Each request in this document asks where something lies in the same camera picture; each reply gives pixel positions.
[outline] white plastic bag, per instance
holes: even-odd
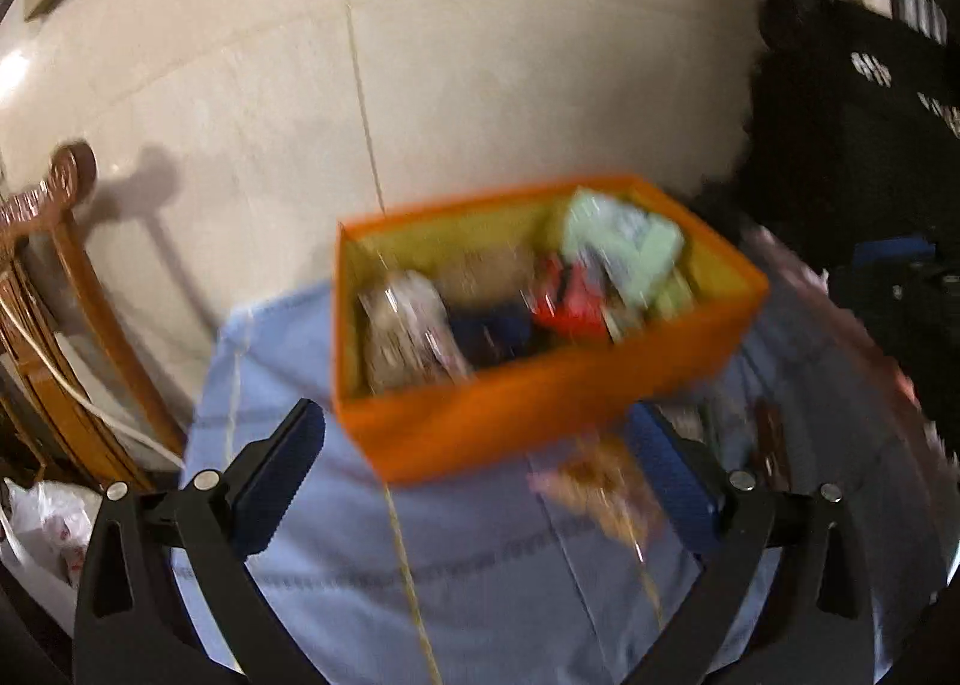
[[[32,598],[73,636],[77,587],[100,496],[87,488],[37,482],[24,490],[5,479],[11,516],[0,509],[7,536],[0,562]]]

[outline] tiled wall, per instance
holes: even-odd
[[[0,98],[0,156],[17,189],[88,138],[89,254],[188,410],[220,320],[329,276],[338,217],[597,170],[675,188],[728,170],[754,5],[64,0],[25,24],[17,1],[0,58],[30,68]]]

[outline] white cable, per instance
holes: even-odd
[[[3,307],[4,313],[7,314],[7,319],[11,321],[14,327],[16,327],[17,332],[19,332],[20,335],[23,336],[23,340],[26,341],[28,344],[30,344],[30,348],[37,353],[37,356],[40,358],[43,364],[47,367],[47,370],[49,370],[51,375],[53,375],[53,378],[56,379],[56,383],[58,383],[59,385],[61,385],[62,388],[64,388],[64,392],[66,392],[66,394],[69,394],[69,396],[72,397],[73,400],[75,400],[83,408],[88,410],[94,417],[97,417],[98,419],[102,420],[103,423],[107,427],[109,427],[109,429],[116,430],[118,433],[121,433],[127,436],[128,439],[133,439],[133,441],[136,441],[137,443],[144,445],[144,447],[150,448],[150,450],[153,450],[155,453],[157,453],[161,457],[164,457],[167,460],[169,460],[177,468],[181,469],[181,471],[186,468],[186,466],[184,465],[184,461],[181,460],[179,455],[172,453],[164,445],[157,444],[157,442],[155,442],[154,439],[152,439],[150,436],[146,436],[142,434],[135,427],[122,423],[121,421],[107,414],[107,412],[102,410],[102,408],[100,408],[99,406],[94,405],[94,403],[90,402],[90,400],[88,400],[82,392],[80,392],[69,381],[67,381],[64,378],[64,376],[61,374],[61,372],[56,369],[56,366],[54,365],[53,361],[45,354],[44,351],[42,351],[42,349],[40,349],[40,346],[34,340],[34,337],[32,337],[32,335],[30,335],[30,333],[27,332],[27,328],[21,325],[19,320],[17,320],[16,316],[13,316],[13,311],[11,311],[11,308],[7,306],[6,301],[4,301],[3,298],[0,298],[0,306]]]

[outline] silver bolt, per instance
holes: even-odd
[[[128,488],[127,482],[113,482],[112,485],[107,487],[107,498],[111,501],[119,501],[120,498],[126,496],[128,490],[130,488]]]
[[[728,481],[732,487],[742,493],[749,493],[753,488],[757,487],[757,479],[748,471],[731,472]]]
[[[830,503],[839,503],[841,498],[843,498],[843,493],[840,492],[840,488],[829,482],[820,486],[820,495],[824,497],[825,501],[829,501]]]
[[[193,486],[198,490],[212,490],[220,484],[220,475],[215,471],[202,471],[193,477]]]

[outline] orange storage bin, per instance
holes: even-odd
[[[373,396],[364,380],[357,294],[385,266],[432,274],[460,253],[525,243],[560,248],[579,187],[629,199],[676,222],[680,258],[697,294],[693,311],[653,322],[611,346],[565,346],[480,370],[466,383]],[[611,423],[642,397],[668,394],[720,370],[768,290],[764,275],[678,202],[635,177],[587,178],[443,202],[340,226],[334,306],[334,409],[379,477],[416,482],[477,468],[512,453]]]

